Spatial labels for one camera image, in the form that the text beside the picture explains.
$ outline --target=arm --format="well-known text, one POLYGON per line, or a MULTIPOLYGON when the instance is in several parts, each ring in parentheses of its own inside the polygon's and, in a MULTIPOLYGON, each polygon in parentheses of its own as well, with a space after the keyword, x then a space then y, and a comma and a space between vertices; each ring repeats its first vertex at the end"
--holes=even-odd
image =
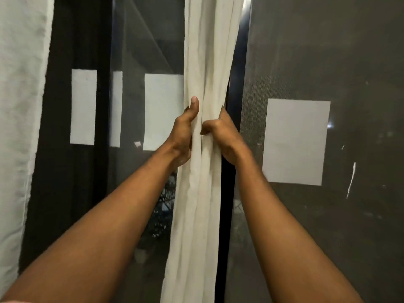
POLYGON ((358 293, 280 202, 223 109, 203 124, 235 165, 247 223, 275 302, 362 302, 358 293))
POLYGON ((191 156, 191 121, 199 111, 198 100, 192 102, 146 164, 40 255, 2 300, 111 299, 168 176, 191 156))

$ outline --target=curtain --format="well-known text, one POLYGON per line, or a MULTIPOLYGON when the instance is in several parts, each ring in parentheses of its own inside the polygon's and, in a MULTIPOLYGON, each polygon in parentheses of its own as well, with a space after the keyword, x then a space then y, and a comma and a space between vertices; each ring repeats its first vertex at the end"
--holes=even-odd
POLYGON ((244 0, 185 0, 184 107, 199 98, 191 159, 177 175, 162 303, 215 301, 221 153, 199 132, 225 101, 244 0))
POLYGON ((54 0, 0 5, 0 297, 18 275, 54 0))

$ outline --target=person's left hand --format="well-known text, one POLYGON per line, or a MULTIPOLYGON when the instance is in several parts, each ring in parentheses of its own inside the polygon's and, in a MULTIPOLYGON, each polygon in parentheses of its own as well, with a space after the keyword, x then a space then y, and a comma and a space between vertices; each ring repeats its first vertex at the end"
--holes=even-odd
POLYGON ((175 119, 171 134, 164 143, 175 153, 175 168, 184 165, 191 158, 191 122, 198 115, 198 112, 199 100, 196 96, 193 96, 191 106, 187 107, 184 113, 175 119))

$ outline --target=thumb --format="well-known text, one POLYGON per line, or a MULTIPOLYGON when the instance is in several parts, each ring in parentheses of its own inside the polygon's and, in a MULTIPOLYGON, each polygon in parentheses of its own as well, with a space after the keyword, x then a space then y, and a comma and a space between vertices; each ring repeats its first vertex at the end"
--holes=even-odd
POLYGON ((207 120, 204 123, 202 123, 202 130, 201 130, 200 134, 206 135, 206 134, 212 132, 218 121, 220 121, 220 120, 207 120))
POLYGON ((189 123, 191 123, 192 120, 195 119, 196 115, 198 115, 198 112, 199 112, 199 100, 196 96, 193 96, 191 99, 191 106, 184 112, 183 117, 189 123))

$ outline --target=white paper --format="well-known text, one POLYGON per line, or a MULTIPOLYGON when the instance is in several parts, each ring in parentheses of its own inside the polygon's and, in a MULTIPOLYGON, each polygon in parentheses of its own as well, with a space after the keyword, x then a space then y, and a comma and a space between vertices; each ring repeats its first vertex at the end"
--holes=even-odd
POLYGON ((70 143, 94 145, 97 71, 72 70, 70 143))
POLYGON ((269 99, 263 173, 269 182, 321 185, 330 102, 269 99))
POLYGON ((143 150, 155 151, 184 112, 184 76, 145 74, 145 139, 143 150))
POLYGON ((111 127, 109 130, 109 146, 119 147, 121 141, 122 120, 122 71, 114 71, 112 76, 112 100, 111 100, 111 127))

